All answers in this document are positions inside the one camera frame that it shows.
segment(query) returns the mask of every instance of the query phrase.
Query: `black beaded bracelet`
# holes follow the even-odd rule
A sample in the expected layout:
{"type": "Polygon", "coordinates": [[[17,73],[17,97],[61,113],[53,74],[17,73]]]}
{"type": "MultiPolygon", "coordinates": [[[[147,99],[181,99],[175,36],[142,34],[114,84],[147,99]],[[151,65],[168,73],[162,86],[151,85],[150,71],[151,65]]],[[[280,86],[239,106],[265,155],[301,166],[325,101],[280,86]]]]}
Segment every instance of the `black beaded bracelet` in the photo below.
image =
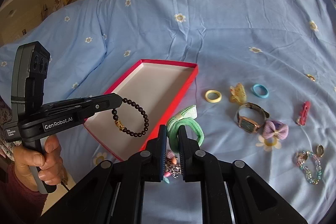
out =
{"type": "Polygon", "coordinates": [[[115,125],[119,128],[120,131],[125,132],[126,134],[128,134],[130,136],[141,137],[142,135],[145,135],[146,131],[148,131],[148,127],[149,127],[148,115],[142,109],[142,107],[140,107],[136,102],[133,102],[132,100],[128,100],[127,98],[124,98],[123,102],[127,103],[131,106],[134,106],[134,108],[137,109],[141,113],[141,115],[143,116],[143,118],[145,120],[143,131],[141,133],[134,133],[133,131],[130,131],[129,129],[127,129],[125,126],[123,126],[123,124],[119,120],[119,117],[117,115],[117,110],[113,109],[112,114],[113,114],[113,120],[115,122],[115,125]]]}

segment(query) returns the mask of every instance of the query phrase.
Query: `yellow hair claw clip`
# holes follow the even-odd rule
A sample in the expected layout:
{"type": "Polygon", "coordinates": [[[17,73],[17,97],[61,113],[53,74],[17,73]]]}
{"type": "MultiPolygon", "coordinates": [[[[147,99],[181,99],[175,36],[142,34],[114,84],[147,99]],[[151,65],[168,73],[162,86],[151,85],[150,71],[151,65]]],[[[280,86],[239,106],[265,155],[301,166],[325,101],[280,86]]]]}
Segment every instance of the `yellow hair claw clip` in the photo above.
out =
{"type": "Polygon", "coordinates": [[[238,83],[235,88],[231,86],[230,92],[232,94],[230,96],[231,103],[237,103],[239,105],[246,103],[246,93],[242,83],[238,83]]]}

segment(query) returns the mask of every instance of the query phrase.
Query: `hair tie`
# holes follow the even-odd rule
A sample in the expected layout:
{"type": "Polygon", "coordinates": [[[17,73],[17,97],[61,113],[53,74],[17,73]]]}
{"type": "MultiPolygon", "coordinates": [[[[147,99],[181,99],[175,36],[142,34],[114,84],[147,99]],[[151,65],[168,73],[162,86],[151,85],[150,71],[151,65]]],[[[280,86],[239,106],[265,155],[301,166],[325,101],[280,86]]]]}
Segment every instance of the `hair tie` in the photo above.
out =
{"type": "Polygon", "coordinates": [[[279,121],[266,121],[262,136],[265,139],[275,136],[279,140],[284,140],[288,136],[288,125],[279,121]]]}
{"type": "Polygon", "coordinates": [[[180,126],[190,126],[197,135],[198,145],[201,146],[204,140],[204,133],[200,125],[194,120],[197,118],[196,105],[182,109],[180,112],[172,116],[167,122],[167,133],[170,149],[174,153],[179,152],[179,140],[177,132],[180,126]]]}

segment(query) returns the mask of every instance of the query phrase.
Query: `watch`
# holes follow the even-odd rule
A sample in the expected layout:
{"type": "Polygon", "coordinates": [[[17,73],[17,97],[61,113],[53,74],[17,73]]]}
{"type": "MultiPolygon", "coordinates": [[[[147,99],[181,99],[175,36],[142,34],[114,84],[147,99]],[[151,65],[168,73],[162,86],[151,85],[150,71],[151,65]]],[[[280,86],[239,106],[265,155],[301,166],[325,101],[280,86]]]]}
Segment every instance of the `watch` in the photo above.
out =
{"type": "Polygon", "coordinates": [[[263,126],[259,125],[257,122],[245,117],[245,116],[240,116],[239,115],[239,110],[241,110],[242,108],[247,107],[247,108],[251,108],[253,110],[256,110],[257,112],[259,112],[263,118],[264,118],[264,122],[269,118],[269,113],[266,112],[265,110],[263,110],[260,106],[253,104],[253,103],[246,103],[243,104],[239,107],[238,112],[237,112],[237,118],[238,118],[238,126],[242,129],[244,129],[245,131],[247,131],[248,133],[256,133],[257,130],[259,128],[261,128],[263,126]]]}

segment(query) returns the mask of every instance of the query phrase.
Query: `purple hair bow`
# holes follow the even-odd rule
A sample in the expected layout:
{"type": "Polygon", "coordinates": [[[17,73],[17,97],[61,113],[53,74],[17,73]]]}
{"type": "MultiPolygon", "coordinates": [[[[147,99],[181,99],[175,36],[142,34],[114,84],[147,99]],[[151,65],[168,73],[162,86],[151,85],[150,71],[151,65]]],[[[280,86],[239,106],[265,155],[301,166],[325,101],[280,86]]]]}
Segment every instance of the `purple hair bow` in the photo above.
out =
{"type": "Polygon", "coordinates": [[[279,121],[266,121],[262,136],[265,139],[275,136],[280,140],[284,140],[288,136],[288,125],[279,121]]]}

